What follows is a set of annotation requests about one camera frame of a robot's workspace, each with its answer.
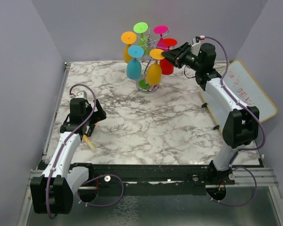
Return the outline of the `red wine glass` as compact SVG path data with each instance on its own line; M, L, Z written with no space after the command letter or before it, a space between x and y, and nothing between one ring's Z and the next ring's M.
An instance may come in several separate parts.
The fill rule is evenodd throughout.
M177 40L173 38L166 38L162 40L162 49L163 51L169 51L172 47L177 44ZM174 71L174 66L169 63L165 58L160 60L160 67L162 69L163 75L170 75Z

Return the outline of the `yellow wine glass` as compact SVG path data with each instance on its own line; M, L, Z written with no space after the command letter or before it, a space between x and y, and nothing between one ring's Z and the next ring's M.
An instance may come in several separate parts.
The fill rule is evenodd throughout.
M164 52L161 49L152 49L150 51L150 56L154 59L154 63L148 68L145 80L150 85L158 85L161 81L162 69L159 65L159 61L164 59L161 53Z

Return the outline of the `blue wine glass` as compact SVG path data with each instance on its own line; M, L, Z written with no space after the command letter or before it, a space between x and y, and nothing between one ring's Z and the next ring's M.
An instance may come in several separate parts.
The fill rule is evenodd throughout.
M132 60L127 64L126 75L131 80L137 80L142 72L142 66L138 58L143 56L144 50L138 45L132 45L128 49L128 54L132 57Z

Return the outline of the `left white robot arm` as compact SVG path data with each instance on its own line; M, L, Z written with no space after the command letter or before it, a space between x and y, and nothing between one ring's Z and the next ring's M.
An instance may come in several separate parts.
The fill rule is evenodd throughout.
M30 182L35 213L68 214L79 186L89 186L94 182L94 173L86 167L78 167L71 172L69 168L83 137L90 136L95 124L106 117L98 100L91 106L84 97L71 99L70 113L60 126L54 155L43 173Z

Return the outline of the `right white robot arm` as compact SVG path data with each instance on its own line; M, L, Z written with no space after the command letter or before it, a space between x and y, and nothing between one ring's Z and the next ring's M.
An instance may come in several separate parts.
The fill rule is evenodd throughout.
M214 68L216 48L213 44L201 44L199 53L195 55L191 44L186 42L178 48L164 51L162 56L176 68L187 66L193 69L196 83L227 116L222 131L224 143L207 171L208 181L218 184L230 174L230 165L238 152L258 137L259 109L240 102L223 83L222 76Z

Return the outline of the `pink wine glass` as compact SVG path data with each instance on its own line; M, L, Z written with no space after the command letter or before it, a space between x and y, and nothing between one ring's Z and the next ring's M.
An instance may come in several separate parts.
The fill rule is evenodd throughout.
M159 26L156 26L154 29L153 29L153 32L157 35L159 35L159 39L158 39L158 42L156 44L156 48L158 49L162 49L163 51L167 51L167 46L163 44L163 40L164 40L164 36L166 33L168 33L168 26L166 25L159 25Z

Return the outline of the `green wine glass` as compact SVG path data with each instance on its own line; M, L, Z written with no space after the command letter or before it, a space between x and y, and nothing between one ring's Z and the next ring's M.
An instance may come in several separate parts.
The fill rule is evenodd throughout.
M144 51L147 49L147 36L145 35L148 31L148 24L145 22L138 22L134 25L133 30L138 34L138 45L143 48Z

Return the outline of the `chrome wine glass rack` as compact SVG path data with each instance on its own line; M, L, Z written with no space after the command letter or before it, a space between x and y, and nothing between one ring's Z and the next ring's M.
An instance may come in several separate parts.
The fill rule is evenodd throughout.
M139 57L140 63L145 66L143 73L136 80L136 88L145 94L154 93L161 82L160 61L163 60L161 53L167 50L162 41L168 34L169 28L166 25L158 25L150 31L147 23L140 22L133 27L133 31L138 34L138 45L143 49L143 55Z

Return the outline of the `orange wine glass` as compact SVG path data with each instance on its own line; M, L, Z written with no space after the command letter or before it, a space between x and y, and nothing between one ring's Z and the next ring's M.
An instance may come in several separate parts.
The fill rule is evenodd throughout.
M123 50L123 60L125 63L129 63L133 57L128 53L128 49L136 42L137 36L134 32L127 31L121 35L121 41L126 45Z

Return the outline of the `orange capped marker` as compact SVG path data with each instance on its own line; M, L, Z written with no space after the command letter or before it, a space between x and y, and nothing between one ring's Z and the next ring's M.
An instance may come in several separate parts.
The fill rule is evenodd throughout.
M96 147L94 146L94 144L87 135L83 136L83 140L92 151L96 151Z

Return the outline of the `whiteboard with yellow frame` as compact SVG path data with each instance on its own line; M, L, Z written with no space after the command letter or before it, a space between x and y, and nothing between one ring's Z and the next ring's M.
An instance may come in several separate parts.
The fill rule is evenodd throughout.
M229 64L224 83L241 101L249 106L256 106L259 109L260 122L264 122L277 114L276 106L241 60L234 60ZM199 93L203 102L207 103L208 110L215 124L222 131L228 113L207 92L200 89Z

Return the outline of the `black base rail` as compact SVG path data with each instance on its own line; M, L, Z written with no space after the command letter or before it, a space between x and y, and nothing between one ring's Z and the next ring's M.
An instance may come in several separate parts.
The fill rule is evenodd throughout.
M83 195L100 196L155 196L155 195L205 195L206 187L233 185L232 171L214 173L210 165L108 165L74 163L70 169L86 167L89 179L113 174L110 182L99 179L79 188Z

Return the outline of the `aluminium frame rail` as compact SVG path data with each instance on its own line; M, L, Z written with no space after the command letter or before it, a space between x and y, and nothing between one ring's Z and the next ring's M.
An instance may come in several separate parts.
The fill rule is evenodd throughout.
M57 117L57 114L58 114L58 108L59 108L61 99L63 97L63 92L64 92L64 88L65 88L65 85L66 85L66 81L67 81L67 77L68 77L68 74L69 74L69 69L70 69L71 63L70 62L64 62L64 66L65 66L64 67L64 74L63 74L63 77L62 77L61 85L60 85L59 90L58 90L58 97L57 97L57 100L56 100L56 103L55 103L55 106L54 106L54 112L53 112L52 119L50 121L50 127L49 127L48 134L46 136L45 145L43 147L43 152L42 152L42 155L41 155L40 163L44 159L46 159L46 156L47 156L48 146L50 144L52 131L54 129L55 120L56 120L56 117Z

